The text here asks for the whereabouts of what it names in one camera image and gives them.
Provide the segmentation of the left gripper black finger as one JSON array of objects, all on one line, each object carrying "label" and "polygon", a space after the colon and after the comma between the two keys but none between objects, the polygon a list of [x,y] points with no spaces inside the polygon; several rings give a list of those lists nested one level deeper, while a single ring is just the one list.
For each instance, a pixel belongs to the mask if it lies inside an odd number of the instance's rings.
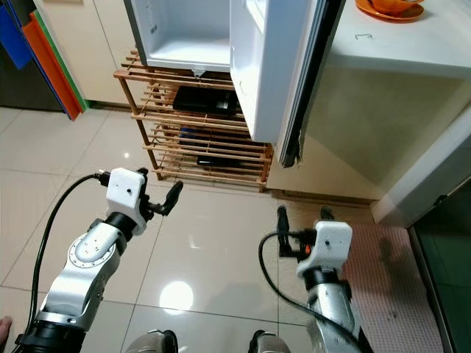
[{"label": "left gripper black finger", "polygon": [[184,188],[184,182],[177,181],[166,195],[165,201],[163,202],[163,215],[168,216],[172,209],[175,208],[179,201],[180,194]]}]

